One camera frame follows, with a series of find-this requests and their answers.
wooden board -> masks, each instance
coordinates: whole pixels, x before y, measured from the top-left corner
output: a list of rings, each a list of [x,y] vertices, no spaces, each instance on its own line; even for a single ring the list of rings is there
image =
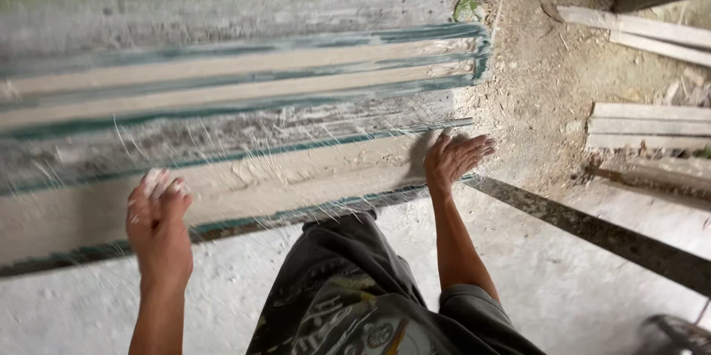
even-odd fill
[[[623,149],[639,148],[642,143],[648,148],[667,149],[704,149],[711,145],[711,138],[672,137],[672,136],[642,136],[621,134],[590,134],[585,146],[587,148]]]
[[[626,14],[614,14],[579,6],[558,6],[557,9],[567,23],[628,32],[657,40],[711,49],[711,30],[664,23]]]
[[[657,136],[711,136],[711,123],[649,119],[592,118],[588,133],[638,134]]]
[[[680,47],[679,45],[669,44],[667,42],[652,40],[650,38],[639,37],[637,35],[618,31],[610,32],[610,42],[711,67],[711,53],[709,52],[692,50]]]
[[[427,129],[405,127],[364,142],[267,152],[174,170],[194,197],[185,222],[199,226],[259,220],[342,198],[421,186],[422,160],[436,139]],[[139,180],[125,176],[0,197],[0,264],[125,239],[126,197]]]
[[[620,119],[676,120],[711,123],[711,109],[694,106],[596,103],[592,117]]]

fingernail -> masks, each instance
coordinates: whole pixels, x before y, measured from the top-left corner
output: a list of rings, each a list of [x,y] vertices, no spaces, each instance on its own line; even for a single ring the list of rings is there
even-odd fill
[[[171,183],[171,185],[168,186],[168,191],[170,191],[171,193],[174,194],[177,192],[182,192],[184,187],[185,187],[185,182],[180,181],[180,182],[176,183],[175,181],[173,181],[173,183]]]

wet plaster strip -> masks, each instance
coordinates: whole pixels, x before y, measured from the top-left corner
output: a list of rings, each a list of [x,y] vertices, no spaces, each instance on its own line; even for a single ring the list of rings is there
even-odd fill
[[[425,135],[347,143],[174,170],[195,200],[187,225],[274,213],[424,183]],[[0,264],[125,239],[140,177],[0,198]]]
[[[91,90],[101,87],[148,84],[249,72],[278,72],[344,63],[378,62],[388,59],[472,52],[475,43],[475,38],[422,40],[364,47],[294,50],[217,59],[103,67],[80,73],[10,78],[0,82],[0,91],[11,92],[14,96],[22,97],[73,89]]]
[[[63,122],[73,119],[111,117],[114,114],[141,114],[160,109],[182,109],[185,107],[283,95],[338,92],[374,84],[413,82],[438,77],[459,76],[472,73],[473,70],[473,62],[450,62],[379,70],[376,72],[307,77],[253,84],[231,84],[206,89],[189,89],[180,92],[102,99],[78,104],[19,109],[0,114],[0,129],[11,129],[37,123]]]

person's left hand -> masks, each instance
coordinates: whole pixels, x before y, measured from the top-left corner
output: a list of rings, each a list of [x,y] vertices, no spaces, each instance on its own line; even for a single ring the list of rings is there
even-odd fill
[[[193,271],[190,237],[183,215],[193,202],[184,181],[168,184],[166,169],[153,169],[128,201],[126,232],[138,257],[141,293],[183,295]]]

leaf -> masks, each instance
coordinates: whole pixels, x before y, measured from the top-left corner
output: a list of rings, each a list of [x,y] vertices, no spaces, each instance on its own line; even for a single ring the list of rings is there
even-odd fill
[[[473,22],[478,20],[477,14],[474,10],[479,6],[475,0],[459,0],[457,6],[454,7],[454,18],[455,22]]]

